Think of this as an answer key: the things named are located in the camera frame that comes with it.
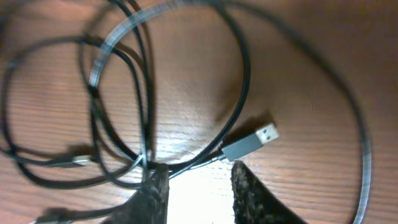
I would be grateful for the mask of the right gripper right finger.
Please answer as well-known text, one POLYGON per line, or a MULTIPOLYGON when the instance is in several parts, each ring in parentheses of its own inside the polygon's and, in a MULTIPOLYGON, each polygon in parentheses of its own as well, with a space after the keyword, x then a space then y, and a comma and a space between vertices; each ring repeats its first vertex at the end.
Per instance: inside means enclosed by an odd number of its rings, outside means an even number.
POLYGON ((305 221, 259 180, 242 161, 231 169, 236 224, 304 224, 305 221))

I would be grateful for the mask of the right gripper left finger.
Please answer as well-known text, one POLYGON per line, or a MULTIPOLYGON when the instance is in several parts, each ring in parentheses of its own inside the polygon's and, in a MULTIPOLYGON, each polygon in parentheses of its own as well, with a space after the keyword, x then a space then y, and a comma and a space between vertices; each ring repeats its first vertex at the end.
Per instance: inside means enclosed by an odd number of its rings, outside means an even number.
POLYGON ((103 224, 166 224, 169 190, 169 169, 161 164, 103 224))

